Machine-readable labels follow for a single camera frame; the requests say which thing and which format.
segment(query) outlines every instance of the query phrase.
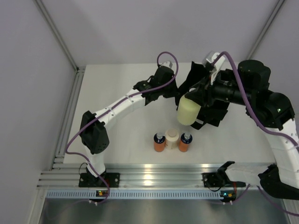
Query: small white cylinder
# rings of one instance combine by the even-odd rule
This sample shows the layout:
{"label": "small white cylinder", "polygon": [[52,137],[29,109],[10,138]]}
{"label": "small white cylinder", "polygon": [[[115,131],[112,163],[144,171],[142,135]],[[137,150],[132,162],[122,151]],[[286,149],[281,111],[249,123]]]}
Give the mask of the small white cylinder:
{"label": "small white cylinder", "polygon": [[167,149],[174,149],[178,147],[178,139],[179,139],[179,132],[175,128],[168,129],[165,132],[166,143],[165,148]]}

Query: black mount bracket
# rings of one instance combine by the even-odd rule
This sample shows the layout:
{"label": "black mount bracket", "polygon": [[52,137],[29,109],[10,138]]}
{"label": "black mount bracket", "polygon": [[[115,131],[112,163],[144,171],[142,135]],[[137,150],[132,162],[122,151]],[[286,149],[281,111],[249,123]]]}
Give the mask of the black mount bracket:
{"label": "black mount bracket", "polygon": [[[221,167],[218,168],[216,172],[203,173],[202,179],[204,182],[205,188],[222,188],[222,187],[233,187],[234,182],[230,181],[225,171],[227,168],[235,162],[228,161],[224,163]],[[244,182],[235,182],[237,187],[245,187],[246,183]]]}
{"label": "black mount bracket", "polygon": [[220,201],[226,202],[226,203],[228,203],[230,201],[233,202],[237,198],[237,194],[233,190],[221,190],[220,196],[223,197],[223,199],[221,199]]}
{"label": "black mount bracket", "polygon": [[268,166],[268,169],[259,174],[262,188],[272,197],[299,200],[299,189],[282,183],[279,178],[276,164]]}
{"label": "black mount bracket", "polygon": [[[118,188],[120,183],[120,173],[107,173],[106,171],[101,174],[101,177],[107,182],[110,188]],[[86,173],[80,174],[79,180],[80,188],[106,188],[106,185],[99,177],[93,176],[86,168]]]}

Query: robotic arm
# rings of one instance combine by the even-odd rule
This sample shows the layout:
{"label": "robotic arm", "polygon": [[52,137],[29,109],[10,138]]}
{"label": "robotic arm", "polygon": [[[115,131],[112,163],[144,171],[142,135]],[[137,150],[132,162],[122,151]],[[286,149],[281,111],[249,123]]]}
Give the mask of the robotic arm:
{"label": "robotic arm", "polygon": [[[183,125],[200,129],[205,124],[218,126],[227,113],[229,103],[244,105],[242,93],[232,70],[220,70],[224,62],[219,53],[211,53],[203,64],[192,63],[186,81],[177,88],[175,80],[163,88],[157,88],[169,82],[174,73],[170,62],[160,65],[154,76],[138,82],[123,98],[103,110],[91,113],[87,111],[82,118],[81,128],[104,114],[98,121],[86,128],[81,134],[87,157],[94,169],[106,175],[104,150],[109,144],[107,130],[137,108],[146,106],[159,96],[175,97],[178,105],[178,120]],[[259,61],[246,60],[239,63],[238,73],[245,89],[246,98],[262,125],[270,131],[292,136],[298,142],[294,111],[290,100],[281,93],[269,88],[270,69]],[[269,167],[244,167],[227,162],[213,174],[203,174],[205,186],[231,186],[233,182],[246,182],[260,185],[273,197],[299,200],[299,153],[294,144],[285,137],[265,134],[276,164]],[[87,166],[88,187],[101,185],[98,176]]]}
{"label": "robotic arm", "polygon": [[91,164],[95,171],[102,177],[105,177],[106,175],[104,152],[109,145],[107,130],[109,130],[118,120],[124,118],[134,110],[157,100],[160,96],[171,98],[178,95],[175,79],[165,87],[159,88],[174,78],[175,74],[171,68],[171,62],[165,62],[159,65],[153,76],[149,77],[148,80],[138,82],[134,85],[133,89],[121,99],[95,113],[87,111],[83,114],[80,129],[96,117],[103,115],[80,134],[82,143],[86,149],[86,155],[90,161],[86,168],[87,173],[83,178],[86,183],[83,184],[84,186],[97,187],[102,183],[97,174],[91,169]]}
{"label": "robotic arm", "polygon": [[[183,84],[184,89],[179,88],[181,98],[178,104],[178,120],[182,124],[192,125],[196,129],[200,129],[206,123],[218,126],[227,112],[229,103],[245,105],[234,72],[220,70],[224,58],[218,60],[218,64],[212,64],[218,55],[219,53],[208,55],[203,65],[193,64],[186,83]],[[217,176],[216,180],[205,175],[203,178],[205,185],[215,186],[221,183],[218,186],[223,187],[232,182],[247,182],[262,186],[273,197],[299,200],[298,145],[294,146],[289,139],[279,136],[286,134],[291,136],[293,141],[298,142],[290,100],[281,93],[268,90],[271,71],[263,63],[255,60],[243,61],[238,65],[238,73],[246,98],[258,121],[267,130],[275,133],[273,135],[264,132],[276,164],[267,168],[227,162],[216,175],[212,174]],[[255,119],[248,108],[246,113]],[[203,121],[203,124],[198,124],[196,118]]]}

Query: white cable tray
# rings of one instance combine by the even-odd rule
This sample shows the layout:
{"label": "white cable tray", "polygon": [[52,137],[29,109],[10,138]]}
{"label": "white cable tray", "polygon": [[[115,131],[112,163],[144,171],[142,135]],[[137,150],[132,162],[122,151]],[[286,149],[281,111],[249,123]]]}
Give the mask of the white cable tray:
{"label": "white cable tray", "polygon": [[[99,190],[50,189],[47,198],[101,199]],[[223,199],[209,190],[110,190],[109,199]]]}

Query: gray wall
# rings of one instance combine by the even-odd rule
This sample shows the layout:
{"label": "gray wall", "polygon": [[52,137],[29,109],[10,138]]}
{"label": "gray wall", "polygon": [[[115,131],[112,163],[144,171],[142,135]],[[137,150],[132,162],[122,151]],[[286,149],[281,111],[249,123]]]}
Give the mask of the gray wall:
{"label": "gray wall", "polygon": [[254,58],[271,68],[270,89],[287,95],[299,114],[299,1],[287,0]]}
{"label": "gray wall", "polygon": [[22,224],[73,70],[32,0],[0,1],[0,223]]}
{"label": "gray wall", "polygon": [[277,0],[43,0],[79,65],[243,59]]}

